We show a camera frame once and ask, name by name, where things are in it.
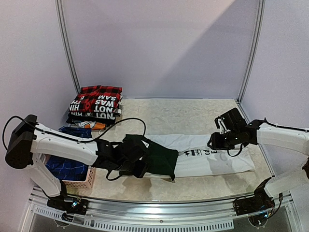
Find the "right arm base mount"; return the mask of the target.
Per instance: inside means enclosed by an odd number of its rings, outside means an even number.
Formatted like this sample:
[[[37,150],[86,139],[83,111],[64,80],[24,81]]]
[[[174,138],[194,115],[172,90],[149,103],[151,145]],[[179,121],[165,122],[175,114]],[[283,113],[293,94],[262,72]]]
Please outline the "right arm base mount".
[[[237,216],[248,215],[248,221],[254,227],[263,227],[280,209],[283,200],[283,193],[279,194],[279,206],[275,208],[273,198],[263,200],[259,196],[238,197],[232,205]]]

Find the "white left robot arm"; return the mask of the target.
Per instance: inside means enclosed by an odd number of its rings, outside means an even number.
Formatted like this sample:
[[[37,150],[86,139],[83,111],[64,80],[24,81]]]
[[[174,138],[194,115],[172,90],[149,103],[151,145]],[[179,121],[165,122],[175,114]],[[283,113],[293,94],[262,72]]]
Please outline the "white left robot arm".
[[[144,142],[131,139],[125,142],[109,142],[99,135],[93,139],[80,138],[57,132],[39,122],[35,115],[26,118],[12,116],[8,119],[21,122],[12,131],[9,142],[3,142],[6,150],[5,161],[14,169],[27,169],[30,178],[44,191],[48,198],[62,210],[72,205],[66,187],[54,177],[41,160],[42,155],[66,158],[85,165],[105,169],[110,174],[118,171],[120,175],[130,174],[142,178],[147,172],[148,163]]]

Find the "red black plaid shirt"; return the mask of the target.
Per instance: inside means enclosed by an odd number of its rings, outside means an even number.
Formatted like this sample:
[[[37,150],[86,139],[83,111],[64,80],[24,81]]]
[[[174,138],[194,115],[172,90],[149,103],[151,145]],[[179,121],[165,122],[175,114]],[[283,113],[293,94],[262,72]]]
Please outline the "red black plaid shirt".
[[[122,87],[89,86],[81,91],[69,105],[70,113],[113,113],[117,108]]]

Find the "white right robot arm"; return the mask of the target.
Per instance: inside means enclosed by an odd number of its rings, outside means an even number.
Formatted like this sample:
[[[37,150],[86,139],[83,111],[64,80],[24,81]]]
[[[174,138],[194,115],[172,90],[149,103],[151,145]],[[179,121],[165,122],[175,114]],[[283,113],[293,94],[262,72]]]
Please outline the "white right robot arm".
[[[298,163],[275,177],[262,181],[254,190],[250,207],[261,210],[281,193],[309,183],[309,130],[271,124],[266,119],[246,123],[227,122],[225,118],[217,119],[219,132],[214,132],[208,140],[208,147],[213,150],[230,152],[236,146],[242,150],[247,145],[272,147],[293,155],[301,155]]]

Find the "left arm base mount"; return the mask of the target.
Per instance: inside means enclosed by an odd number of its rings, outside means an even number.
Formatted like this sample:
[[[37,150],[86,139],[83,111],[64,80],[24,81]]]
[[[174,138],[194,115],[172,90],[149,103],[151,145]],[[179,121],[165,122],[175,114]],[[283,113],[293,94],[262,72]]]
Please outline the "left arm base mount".
[[[61,219],[72,222],[75,215],[85,216],[88,210],[89,201],[80,197],[54,197],[47,201],[47,206],[63,211]]]

